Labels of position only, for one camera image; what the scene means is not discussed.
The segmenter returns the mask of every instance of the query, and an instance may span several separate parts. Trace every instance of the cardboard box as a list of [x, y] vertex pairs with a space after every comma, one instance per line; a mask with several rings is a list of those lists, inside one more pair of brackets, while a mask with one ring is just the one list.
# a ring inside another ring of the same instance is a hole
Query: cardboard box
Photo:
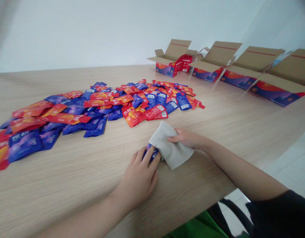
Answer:
[[172, 39], [166, 53], [162, 49], [155, 50], [156, 56], [147, 58], [156, 62], [156, 71], [170, 77], [180, 73], [182, 58], [186, 54], [191, 41]]
[[224, 67], [226, 71], [221, 80], [246, 90], [283, 52], [281, 49], [250, 46], [234, 63]]
[[213, 83], [222, 73], [242, 43], [216, 41], [206, 56], [190, 66], [194, 67], [192, 75]]
[[294, 51], [258, 80], [251, 91], [282, 107], [305, 96], [305, 50]]

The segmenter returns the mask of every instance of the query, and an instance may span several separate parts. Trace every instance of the black sleeve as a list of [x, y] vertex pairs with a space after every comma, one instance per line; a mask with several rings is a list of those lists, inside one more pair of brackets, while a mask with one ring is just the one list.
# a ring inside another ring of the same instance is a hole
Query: black sleeve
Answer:
[[305, 237], [305, 198], [292, 190], [246, 206], [255, 237]]

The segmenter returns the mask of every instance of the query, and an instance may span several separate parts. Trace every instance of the hand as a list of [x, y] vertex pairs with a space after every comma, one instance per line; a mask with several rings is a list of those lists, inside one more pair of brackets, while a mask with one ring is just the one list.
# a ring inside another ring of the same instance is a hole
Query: hand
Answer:
[[186, 131], [182, 128], [175, 128], [175, 131], [178, 133], [178, 135], [174, 137], [168, 137], [168, 141], [172, 143], [181, 142], [182, 144], [195, 148], [195, 149], [202, 149], [203, 144], [207, 140], [207, 138], [190, 132]]
[[112, 193], [127, 214], [146, 201], [156, 187], [161, 154], [159, 152], [149, 164], [154, 149], [152, 146], [144, 158], [146, 147], [133, 155], [120, 184]]

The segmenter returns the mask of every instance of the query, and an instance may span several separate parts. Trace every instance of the floor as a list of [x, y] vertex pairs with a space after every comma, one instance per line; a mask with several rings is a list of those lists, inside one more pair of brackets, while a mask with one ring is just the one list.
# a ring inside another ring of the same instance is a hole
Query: floor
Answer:
[[[289, 189], [305, 197], [305, 133], [283, 155], [263, 170]], [[239, 189], [236, 189], [225, 198], [233, 201], [250, 219], [250, 214], [245, 206], [249, 200]], [[221, 203], [219, 205], [232, 235], [241, 234], [245, 230], [244, 226], [229, 208]]]

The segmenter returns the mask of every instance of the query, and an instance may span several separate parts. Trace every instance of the left hand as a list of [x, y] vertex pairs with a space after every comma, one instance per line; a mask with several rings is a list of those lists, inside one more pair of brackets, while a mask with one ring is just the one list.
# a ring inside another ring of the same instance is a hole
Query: left hand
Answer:
[[146, 201], [157, 185], [157, 166], [161, 154], [159, 152], [149, 164], [154, 149], [155, 147], [151, 146], [144, 158], [146, 147], [133, 155], [120, 184], [112, 193], [127, 214]]

